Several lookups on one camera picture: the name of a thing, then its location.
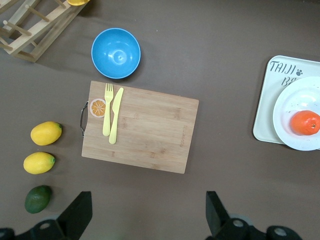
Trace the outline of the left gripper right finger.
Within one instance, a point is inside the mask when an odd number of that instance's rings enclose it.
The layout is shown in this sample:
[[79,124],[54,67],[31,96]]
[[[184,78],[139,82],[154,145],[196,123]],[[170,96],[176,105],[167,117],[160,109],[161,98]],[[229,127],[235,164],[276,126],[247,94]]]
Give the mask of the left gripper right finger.
[[230,217],[215,191],[207,191],[205,216],[211,232],[208,240],[265,240],[266,234],[238,217]]

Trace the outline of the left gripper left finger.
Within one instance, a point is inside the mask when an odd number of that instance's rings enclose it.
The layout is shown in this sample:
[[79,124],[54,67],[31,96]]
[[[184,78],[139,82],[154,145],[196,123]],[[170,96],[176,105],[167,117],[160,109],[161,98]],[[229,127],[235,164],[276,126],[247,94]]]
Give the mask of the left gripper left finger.
[[82,191],[58,216],[17,235],[17,240],[78,240],[92,219],[92,194]]

